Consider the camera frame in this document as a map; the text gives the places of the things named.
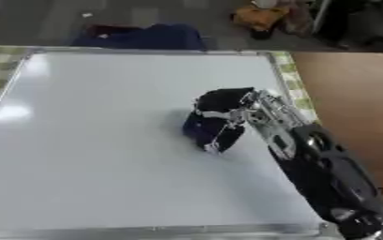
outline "white surface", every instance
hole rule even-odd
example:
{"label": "white surface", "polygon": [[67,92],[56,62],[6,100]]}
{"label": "white surface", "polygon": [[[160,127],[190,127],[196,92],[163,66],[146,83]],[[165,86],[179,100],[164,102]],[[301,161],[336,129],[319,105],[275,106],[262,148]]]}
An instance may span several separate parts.
{"label": "white surface", "polygon": [[181,125],[264,56],[34,55],[0,103],[0,230],[317,223],[252,129],[224,156]]}

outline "dark blue cloth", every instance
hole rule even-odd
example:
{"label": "dark blue cloth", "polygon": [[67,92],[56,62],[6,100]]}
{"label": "dark blue cloth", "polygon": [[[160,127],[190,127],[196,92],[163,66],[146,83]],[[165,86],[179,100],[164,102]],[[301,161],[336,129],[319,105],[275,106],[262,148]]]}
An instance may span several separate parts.
{"label": "dark blue cloth", "polygon": [[124,34],[110,34],[107,38],[83,35],[74,46],[113,49],[147,50],[205,50],[199,31],[184,24],[156,24],[146,29]]}

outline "robotic hand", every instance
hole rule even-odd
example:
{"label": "robotic hand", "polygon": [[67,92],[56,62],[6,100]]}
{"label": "robotic hand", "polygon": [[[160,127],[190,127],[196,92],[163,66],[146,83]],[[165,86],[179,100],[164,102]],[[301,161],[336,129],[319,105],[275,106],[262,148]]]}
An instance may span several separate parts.
{"label": "robotic hand", "polygon": [[311,207],[345,239],[383,239],[383,200],[366,171],[323,127],[268,91],[219,89],[196,100],[184,134],[212,153],[229,149],[245,121]]}

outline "clutter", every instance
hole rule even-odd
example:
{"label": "clutter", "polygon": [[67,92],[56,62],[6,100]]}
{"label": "clutter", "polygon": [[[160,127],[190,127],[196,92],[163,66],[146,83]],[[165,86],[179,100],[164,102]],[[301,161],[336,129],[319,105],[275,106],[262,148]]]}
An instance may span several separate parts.
{"label": "clutter", "polygon": [[155,24],[148,28],[92,25],[73,42],[77,47],[148,50],[206,50],[195,28],[184,24]]}
{"label": "clutter", "polygon": [[287,6],[263,9],[255,5],[247,5],[238,8],[230,15],[230,18],[235,24],[248,27],[252,38],[268,39],[288,13]]}
{"label": "clutter", "polygon": [[251,3],[259,8],[274,8],[278,0],[254,0]]}
{"label": "clutter", "polygon": [[314,19],[309,12],[309,7],[298,0],[289,1],[287,6],[290,7],[290,12],[284,18],[281,29],[287,34],[299,37],[309,36],[314,28]]}

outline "checkered tablecloth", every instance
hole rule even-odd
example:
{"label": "checkered tablecloth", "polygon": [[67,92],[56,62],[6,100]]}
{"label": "checkered tablecloth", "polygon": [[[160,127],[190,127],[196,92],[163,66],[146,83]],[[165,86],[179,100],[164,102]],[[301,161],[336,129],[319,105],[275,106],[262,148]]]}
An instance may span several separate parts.
{"label": "checkered tablecloth", "polygon": [[[7,84],[13,71],[29,52],[40,49],[39,47],[0,46],[0,93]],[[293,104],[309,121],[317,121],[317,114],[309,95],[304,89],[296,65],[288,52],[271,52],[284,86],[287,89]]]}

